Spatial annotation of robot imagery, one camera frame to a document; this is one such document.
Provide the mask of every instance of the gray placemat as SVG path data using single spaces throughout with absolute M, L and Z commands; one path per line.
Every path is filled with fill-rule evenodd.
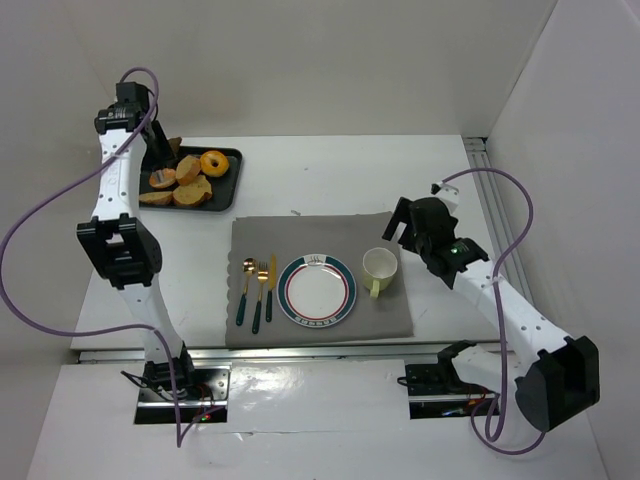
M 400 258 L 397 244 L 381 238 L 390 218 L 391 213 L 388 212 L 348 216 L 246 217 L 234 221 L 227 269 L 226 345 L 230 348 L 279 347 L 413 336 L 400 261 L 393 282 L 377 300 L 369 298 L 369 291 L 362 285 L 362 256 L 367 250 L 385 247 L 398 260 Z M 245 281 L 242 262 L 247 257 L 268 262 L 272 253 L 277 257 L 278 278 L 291 261 L 302 255 L 326 254 L 342 261 L 353 273 L 357 284 L 356 304 L 351 312 L 331 327 L 303 327 L 284 315 L 274 289 L 273 320 L 266 323 L 266 284 L 260 332 L 254 335 L 251 324 L 258 298 L 258 281 L 254 275 L 247 295 L 244 323 L 238 327 L 236 312 Z

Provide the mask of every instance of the white mug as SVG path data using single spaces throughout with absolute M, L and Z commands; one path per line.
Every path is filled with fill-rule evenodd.
M 371 298 L 391 284 L 398 271 L 398 259 L 386 248 L 372 248 L 362 258 L 363 283 L 371 291 Z

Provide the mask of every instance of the white table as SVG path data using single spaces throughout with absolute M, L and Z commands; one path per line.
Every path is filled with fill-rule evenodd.
M 181 450 L 175 426 L 133 424 L 123 368 L 142 365 L 62 367 L 30 480 L 607 478 L 584 413 L 516 458 L 484 447 L 468 418 L 410 420 L 400 360 L 234 364 L 227 423 L 192 429 Z M 501 446 L 530 444 L 508 412 Z
M 428 196 L 431 183 L 469 168 L 462 139 L 454 135 L 190 138 L 184 144 L 237 148 L 244 156 L 235 203 L 229 210 L 141 213 L 162 246 L 160 285 L 176 330 L 189 347 L 224 346 L 227 254 L 235 218 L 391 211 L 399 197 Z M 473 179 L 468 175 L 455 185 L 461 191 L 457 233 L 473 238 L 493 255 Z M 431 276 L 417 255 L 402 252 L 401 257 L 415 336 L 376 342 L 496 338 L 493 327 Z M 77 330 L 133 321 L 116 291 L 94 272 Z M 72 343 L 72 348 L 82 350 L 140 346 L 138 336 L 129 332 L 75 338 Z

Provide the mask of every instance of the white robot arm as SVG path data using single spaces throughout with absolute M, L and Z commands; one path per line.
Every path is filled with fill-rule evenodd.
M 135 82 L 116 85 L 117 101 L 101 110 L 95 120 L 108 161 L 129 138 L 149 109 L 148 91 Z M 160 292 L 158 274 L 162 252 L 158 241 L 138 220 L 139 172 L 150 151 L 154 160 L 173 157 L 157 121 L 143 130 L 100 177 L 98 201 L 88 223 L 79 224 L 77 236 L 102 278 L 108 279 L 140 322 L 159 331 L 171 353 L 178 388 L 190 385 L 193 364 L 178 336 Z M 152 388 L 171 390 L 166 354 L 158 337 L 141 333 L 145 352 L 144 380 Z
M 383 235 L 391 240 L 400 223 L 406 227 L 399 243 L 420 255 L 428 270 L 469 300 L 499 329 L 496 282 L 499 284 L 505 338 L 519 362 L 507 367 L 507 391 L 502 389 L 500 356 L 470 342 L 459 342 L 439 357 L 449 377 L 515 395 L 524 417 L 548 432 L 598 402 L 598 350 L 587 337 L 573 339 L 555 326 L 500 274 L 473 240 L 454 234 L 458 220 L 451 216 L 459 192 L 434 185 L 435 196 L 410 201 L 401 198 Z

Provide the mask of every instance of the gold knife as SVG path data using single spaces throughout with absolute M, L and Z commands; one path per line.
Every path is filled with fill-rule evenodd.
M 276 286 L 276 256 L 271 254 L 271 265 L 269 265 L 269 293 L 267 293 L 267 313 L 265 314 L 265 320 L 271 321 L 271 312 L 273 305 L 272 290 Z

